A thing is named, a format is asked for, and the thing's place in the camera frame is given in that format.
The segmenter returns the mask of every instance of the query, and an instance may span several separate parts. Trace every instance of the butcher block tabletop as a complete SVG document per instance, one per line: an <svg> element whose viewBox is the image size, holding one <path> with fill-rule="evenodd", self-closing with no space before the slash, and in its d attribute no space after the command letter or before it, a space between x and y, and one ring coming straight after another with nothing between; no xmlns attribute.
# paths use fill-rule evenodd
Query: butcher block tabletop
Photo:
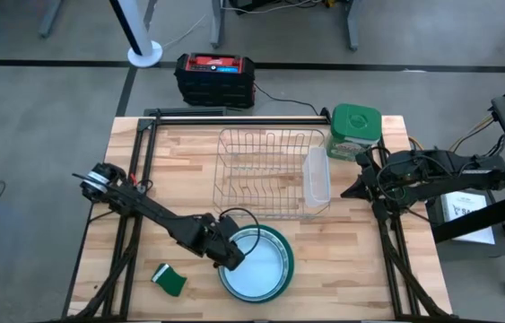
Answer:
<svg viewBox="0 0 505 323"><path fill-rule="evenodd" d="M137 121L138 118L115 119L104 162L128 170ZM214 170L219 134L226 127L159 126L152 158L151 180L154 186L148 196L179 215L206 212L218 215L213 203ZM274 129L292 126L243 127ZM329 126L298 125L295 128L317 129L324 135L329 133ZM144 163L147 136L144 136L139 170ZM403 117L384 116L383 136L391 152L409 149ZM365 200L340 198L340 193L352 185L361 169L354 162L334 159L329 160L329 167L332 185L329 209L313 219L259 218L262 224L278 230L292 246L294 276L281 296L262 304L237 300L221 285L212 260L198 258L177 246L161 226L144 219L128 319L392 319L394 314L384 256L370 204ZM413 209L426 215L421 204ZM92 208L91 217L107 210L106 205L96 205ZM240 226L253 223L247 218L237 218L236 221ZM430 225L409 215L402 216L402 224L414 275L433 300L442 309L451 312ZM117 214L89 225L76 268L68 315L81 310L107 277L117 227ZM177 273L187 278L179 297L169 296L159 285L151 282L160 263L170 264ZM401 275L397 277L404 313L409 313L405 285ZM120 304L121 287L122 283L118 284L113 306L115 312Z"/></svg>

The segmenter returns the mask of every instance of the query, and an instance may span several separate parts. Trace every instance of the metal dish rack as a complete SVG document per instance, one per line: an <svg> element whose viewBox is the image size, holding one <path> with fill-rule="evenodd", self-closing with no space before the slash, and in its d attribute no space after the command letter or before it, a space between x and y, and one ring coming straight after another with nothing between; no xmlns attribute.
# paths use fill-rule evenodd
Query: metal dish rack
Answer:
<svg viewBox="0 0 505 323"><path fill-rule="evenodd" d="M317 129L223 129L214 174L216 210L243 207L265 219L313 218L327 210L329 203L305 204L302 170L309 148L325 139Z"/></svg>

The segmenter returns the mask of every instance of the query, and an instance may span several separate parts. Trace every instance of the green plate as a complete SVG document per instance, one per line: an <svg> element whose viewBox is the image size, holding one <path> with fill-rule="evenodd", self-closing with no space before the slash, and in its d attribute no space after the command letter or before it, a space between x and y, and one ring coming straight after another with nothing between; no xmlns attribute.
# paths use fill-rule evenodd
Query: green plate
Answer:
<svg viewBox="0 0 505 323"><path fill-rule="evenodd" d="M247 225L230 240L242 252L248 252L257 239L256 225ZM290 284L294 274L294 255L280 232L260 225L260 241L238 268L230 271L218 268L222 285L242 301L261 303L278 297Z"/></svg>

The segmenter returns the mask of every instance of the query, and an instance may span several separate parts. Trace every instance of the red battery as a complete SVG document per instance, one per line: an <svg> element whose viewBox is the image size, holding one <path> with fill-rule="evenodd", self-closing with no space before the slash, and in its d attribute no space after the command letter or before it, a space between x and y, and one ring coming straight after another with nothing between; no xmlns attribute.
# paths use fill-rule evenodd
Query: red battery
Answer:
<svg viewBox="0 0 505 323"><path fill-rule="evenodd" d="M174 75L184 101L206 107L254 105L254 63L247 57L184 54Z"/></svg>

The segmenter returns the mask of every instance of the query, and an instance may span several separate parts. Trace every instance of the concrete floor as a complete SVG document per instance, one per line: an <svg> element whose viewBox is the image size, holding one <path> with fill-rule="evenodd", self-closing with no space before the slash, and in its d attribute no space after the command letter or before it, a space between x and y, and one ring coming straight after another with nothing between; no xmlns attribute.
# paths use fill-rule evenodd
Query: concrete floor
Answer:
<svg viewBox="0 0 505 323"><path fill-rule="evenodd" d="M148 1L139 3L144 12ZM65 0L52 36L40 39L45 4L0 0L0 59L125 59L126 38L108 2ZM207 12L207 1L161 0L150 33L166 43ZM505 1L365 1L356 53L345 47L340 17L340 8L227 13L226 42L217 51L262 62L505 66ZM205 19L168 48L164 59L210 52L209 23ZM0 66L0 179L8 186L0 201L0 322L60 316L89 207L70 174L86 172L102 159L126 73L126 68ZM126 115L186 106L172 73L139 70ZM505 74L259 70L257 83L274 96L318 108L352 102L404 115L410 135L441 148L505 92ZM248 113L310 110L259 95ZM493 126L460 152L485 152L500 134ZM505 190L496 197L505 197ZM442 268L457 315L505 321L505 258L474 255L443 262Z"/></svg>

